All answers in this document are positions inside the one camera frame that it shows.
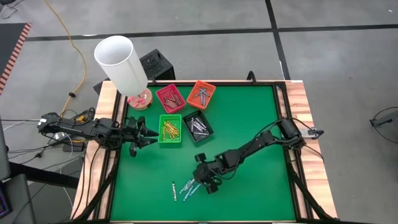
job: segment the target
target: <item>black floor stripe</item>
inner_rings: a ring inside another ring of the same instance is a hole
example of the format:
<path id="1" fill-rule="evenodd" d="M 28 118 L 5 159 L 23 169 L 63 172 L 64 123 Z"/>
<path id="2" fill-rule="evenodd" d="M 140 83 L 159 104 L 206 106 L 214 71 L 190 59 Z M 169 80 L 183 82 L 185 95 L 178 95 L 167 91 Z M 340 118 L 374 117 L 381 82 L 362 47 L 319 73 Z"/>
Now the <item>black floor stripe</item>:
<path id="1" fill-rule="evenodd" d="M 259 34 L 272 32 L 271 28 L 248 28 L 248 29 L 214 29 L 214 30 L 184 30 L 184 31 L 165 31 L 165 32 L 141 32 L 125 34 L 98 34 L 98 35 L 73 35 L 73 40 L 105 39 L 113 35 L 131 37 L 170 37 L 183 35 L 213 35 L 213 34 Z M 68 36 L 53 37 L 28 37 L 26 41 L 46 41 L 46 40 L 68 40 Z"/>
<path id="2" fill-rule="evenodd" d="M 360 25 L 360 26 L 279 28 L 277 31 L 278 32 L 313 32 L 313 31 L 370 30 L 370 29 L 397 29 L 397 28 L 398 24 L 384 24 L 384 25 Z"/>
<path id="3" fill-rule="evenodd" d="M 271 22 L 272 33 L 274 35 L 274 40 L 276 44 L 276 51 L 278 53 L 280 66 L 282 67 L 282 73 L 286 80 L 290 80 L 289 69 L 287 68 L 287 62 L 285 58 L 284 48 L 282 47 L 282 41 L 280 40 L 280 36 L 278 33 L 278 26 L 276 25 L 276 19 L 274 15 L 274 10 L 272 10 L 271 0 L 266 0 L 267 10 L 269 20 Z"/>
<path id="4" fill-rule="evenodd" d="M 268 32 L 314 32 L 338 30 L 371 30 L 371 29 L 398 29 L 398 24 L 360 25 L 360 26 L 328 26 L 328 27 L 286 27 L 286 28 L 242 28 L 242 29 L 215 29 L 215 30 L 181 30 L 165 32 L 139 32 L 122 34 L 73 35 L 73 40 L 105 39 L 113 35 L 125 37 L 173 37 L 183 35 L 213 35 L 213 34 L 261 34 Z M 68 36 L 28 37 L 26 41 L 68 40 Z"/>

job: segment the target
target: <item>black table leg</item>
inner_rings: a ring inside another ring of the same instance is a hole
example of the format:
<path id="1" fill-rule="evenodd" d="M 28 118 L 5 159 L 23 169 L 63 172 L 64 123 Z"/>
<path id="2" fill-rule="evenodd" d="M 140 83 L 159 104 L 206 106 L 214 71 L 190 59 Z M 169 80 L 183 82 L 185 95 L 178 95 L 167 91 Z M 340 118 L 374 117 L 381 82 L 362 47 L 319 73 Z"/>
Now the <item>black table leg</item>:
<path id="1" fill-rule="evenodd" d="M 77 186 L 79 184 L 79 178 L 58 174 L 56 172 L 36 169 L 33 167 L 17 164 L 15 162 L 10 162 L 10 170 L 10 178 L 15 177 L 19 174 L 25 174 L 27 180 L 30 181 L 56 185 L 59 187 L 69 187 L 72 189 L 77 189 Z"/>

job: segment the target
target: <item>orange bin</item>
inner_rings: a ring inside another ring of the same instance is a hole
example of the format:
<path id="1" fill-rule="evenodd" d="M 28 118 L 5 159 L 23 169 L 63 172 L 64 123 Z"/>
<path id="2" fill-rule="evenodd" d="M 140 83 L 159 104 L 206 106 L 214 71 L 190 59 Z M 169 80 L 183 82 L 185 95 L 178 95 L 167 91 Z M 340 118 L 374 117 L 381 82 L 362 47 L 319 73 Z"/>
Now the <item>orange bin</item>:
<path id="1" fill-rule="evenodd" d="M 200 89 L 205 89 L 206 93 L 209 95 L 209 96 L 205 97 L 205 99 L 206 99 L 205 105 L 202 105 L 202 103 L 201 103 Z M 213 96 L 213 93 L 215 90 L 216 90 L 215 86 L 198 80 L 196 82 L 195 86 L 193 86 L 193 89 L 187 98 L 187 103 L 189 103 L 191 106 L 194 106 L 196 108 L 204 110 L 204 109 L 206 109 L 207 105 L 209 104 L 211 97 Z"/>

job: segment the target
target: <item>yellow cable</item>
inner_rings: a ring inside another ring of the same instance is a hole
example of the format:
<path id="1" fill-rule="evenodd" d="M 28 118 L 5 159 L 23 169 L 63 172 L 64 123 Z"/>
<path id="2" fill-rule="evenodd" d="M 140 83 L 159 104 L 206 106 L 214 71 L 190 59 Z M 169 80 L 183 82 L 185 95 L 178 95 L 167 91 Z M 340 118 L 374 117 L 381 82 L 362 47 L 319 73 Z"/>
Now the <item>yellow cable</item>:
<path id="1" fill-rule="evenodd" d="M 82 139 L 82 140 L 72 140 L 72 142 L 84 142 L 86 141 L 86 139 Z"/>
<path id="2" fill-rule="evenodd" d="M 58 18 L 58 20 L 60 21 L 60 23 L 62 24 L 63 28 L 65 29 L 65 31 L 66 31 L 67 34 L 68 34 L 68 38 L 69 38 L 70 43 L 72 44 L 72 47 L 80 54 L 81 59 L 83 60 L 83 63 L 85 64 L 85 76 L 83 77 L 83 79 L 81 80 L 81 82 L 79 83 L 79 85 L 75 88 L 75 90 L 72 91 L 72 93 L 75 93 L 76 91 L 79 90 L 80 86 L 81 86 L 81 85 L 85 82 L 85 80 L 86 80 L 86 77 L 87 77 L 87 65 L 86 65 L 86 60 L 85 60 L 85 58 L 83 57 L 83 54 L 80 52 L 80 50 L 79 50 L 79 49 L 75 46 L 75 44 L 73 43 L 72 38 L 70 37 L 69 31 L 68 31 L 67 27 L 65 26 L 65 24 L 62 22 L 60 16 L 55 12 L 55 10 L 51 7 L 50 3 L 49 3 L 47 0 L 44 0 L 44 1 L 45 1 L 45 3 L 48 5 L 48 7 L 51 9 L 51 11 L 55 14 L 55 16 Z M 67 109 L 67 107 L 68 107 L 68 105 L 69 105 L 69 102 L 70 102 L 71 98 L 72 98 L 71 96 L 68 97 L 68 100 L 67 100 L 67 102 L 65 103 L 65 106 L 63 106 L 62 113 Z"/>

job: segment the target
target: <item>black box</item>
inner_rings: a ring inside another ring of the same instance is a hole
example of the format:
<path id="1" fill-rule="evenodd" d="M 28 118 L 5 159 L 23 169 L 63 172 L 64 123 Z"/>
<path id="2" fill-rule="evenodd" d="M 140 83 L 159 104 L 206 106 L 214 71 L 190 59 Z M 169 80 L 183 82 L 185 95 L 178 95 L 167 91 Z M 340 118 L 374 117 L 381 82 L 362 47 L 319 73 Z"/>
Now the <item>black box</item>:
<path id="1" fill-rule="evenodd" d="M 195 118 L 198 118 L 206 126 L 206 130 L 203 133 L 208 134 L 207 136 L 194 134 L 193 132 L 200 132 L 199 130 L 196 129 L 196 127 L 193 127 L 194 131 L 191 131 L 192 118 L 194 120 L 195 120 Z M 210 123 L 207 121 L 205 115 L 200 110 L 190 113 L 190 114 L 186 115 L 185 117 L 183 117 L 182 119 L 183 119 L 184 124 L 186 125 L 188 132 L 190 133 L 194 142 L 200 142 L 200 141 L 205 140 L 206 138 L 210 137 L 212 134 L 214 134 L 214 131 L 210 126 Z"/>
<path id="2" fill-rule="evenodd" d="M 148 80 L 175 80 L 173 65 L 160 53 L 157 49 L 149 52 L 140 59 L 141 65 L 144 68 Z M 100 95 L 102 82 L 95 85 L 94 91 Z"/>

